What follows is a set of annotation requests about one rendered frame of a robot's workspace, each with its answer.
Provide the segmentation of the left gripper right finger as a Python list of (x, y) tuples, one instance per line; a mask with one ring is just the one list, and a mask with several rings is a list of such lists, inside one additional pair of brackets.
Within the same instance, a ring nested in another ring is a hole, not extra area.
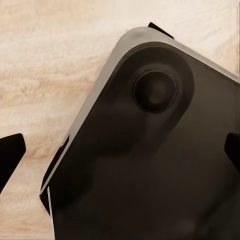
[(240, 135), (235, 133), (228, 133), (224, 151), (240, 173)]

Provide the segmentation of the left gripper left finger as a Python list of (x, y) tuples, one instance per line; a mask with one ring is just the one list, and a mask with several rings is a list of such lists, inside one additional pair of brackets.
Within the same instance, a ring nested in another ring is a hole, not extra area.
[(0, 193), (26, 152), (21, 133), (0, 138)]

